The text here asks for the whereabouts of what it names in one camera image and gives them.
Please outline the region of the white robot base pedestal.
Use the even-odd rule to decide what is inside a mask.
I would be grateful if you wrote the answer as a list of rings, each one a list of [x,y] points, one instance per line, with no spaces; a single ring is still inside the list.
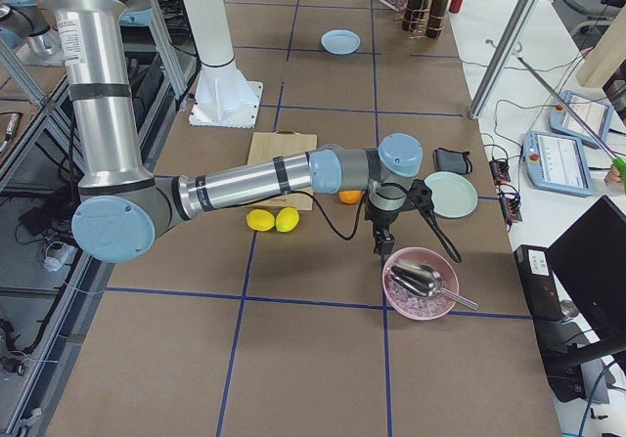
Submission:
[[[263,84],[238,69],[224,0],[183,0],[201,63],[190,123],[249,129],[255,125]]]

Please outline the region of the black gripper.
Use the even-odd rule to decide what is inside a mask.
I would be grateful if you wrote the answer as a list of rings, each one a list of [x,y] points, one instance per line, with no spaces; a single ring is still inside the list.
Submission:
[[[394,247],[390,226],[402,212],[406,198],[388,198],[374,193],[366,198],[365,219],[372,223],[375,239],[374,254],[389,255]]]

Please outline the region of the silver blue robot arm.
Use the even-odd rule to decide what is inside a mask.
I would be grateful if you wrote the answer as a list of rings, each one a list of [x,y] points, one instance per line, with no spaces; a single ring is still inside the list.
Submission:
[[[423,159],[419,141],[395,133],[374,149],[327,146],[201,175],[158,178],[143,164],[120,32],[143,0],[41,0],[56,18],[85,170],[71,221],[80,248],[108,263],[145,253],[162,234],[199,214],[309,188],[364,190],[368,210],[392,222]]]

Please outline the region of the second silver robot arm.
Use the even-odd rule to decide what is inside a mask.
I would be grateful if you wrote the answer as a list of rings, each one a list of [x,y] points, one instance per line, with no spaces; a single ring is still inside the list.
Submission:
[[[41,60],[61,52],[59,33],[34,0],[1,0],[1,40],[13,51],[26,45],[30,53]]]

